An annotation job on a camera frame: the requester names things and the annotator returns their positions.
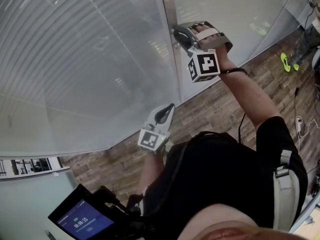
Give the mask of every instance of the buckle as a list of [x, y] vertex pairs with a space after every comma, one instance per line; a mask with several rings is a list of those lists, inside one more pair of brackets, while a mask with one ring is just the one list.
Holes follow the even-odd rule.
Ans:
[[284, 176], [289, 175], [289, 168], [287, 164], [280, 165], [278, 168], [275, 169], [275, 178], [281, 178]]

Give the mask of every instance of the white wall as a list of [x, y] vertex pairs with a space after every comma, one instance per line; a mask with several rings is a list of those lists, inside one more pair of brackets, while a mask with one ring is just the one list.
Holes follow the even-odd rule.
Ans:
[[48, 215], [74, 190], [76, 180], [70, 170], [42, 176], [0, 179], [0, 239], [47, 240], [49, 230], [57, 240], [72, 240]]

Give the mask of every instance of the shoulder strap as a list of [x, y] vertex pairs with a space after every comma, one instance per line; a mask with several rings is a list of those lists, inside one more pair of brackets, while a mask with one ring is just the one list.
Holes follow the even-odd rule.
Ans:
[[299, 203], [299, 179], [289, 169], [292, 152], [283, 150], [281, 165], [273, 173], [274, 219], [273, 229], [288, 232], [296, 217]]

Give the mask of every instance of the display screen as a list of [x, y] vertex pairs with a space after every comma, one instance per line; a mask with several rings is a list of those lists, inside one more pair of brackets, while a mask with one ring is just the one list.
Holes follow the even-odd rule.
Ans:
[[82, 199], [57, 223], [74, 237], [87, 240], [114, 222]]

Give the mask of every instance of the black and white marker cube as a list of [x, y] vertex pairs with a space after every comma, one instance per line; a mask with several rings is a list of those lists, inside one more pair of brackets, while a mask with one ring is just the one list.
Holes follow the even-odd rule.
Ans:
[[192, 82], [203, 82], [220, 74], [220, 68], [215, 49], [194, 53], [188, 63]]
[[156, 154], [167, 141], [167, 136], [142, 128], [139, 135], [138, 146], [142, 150]]

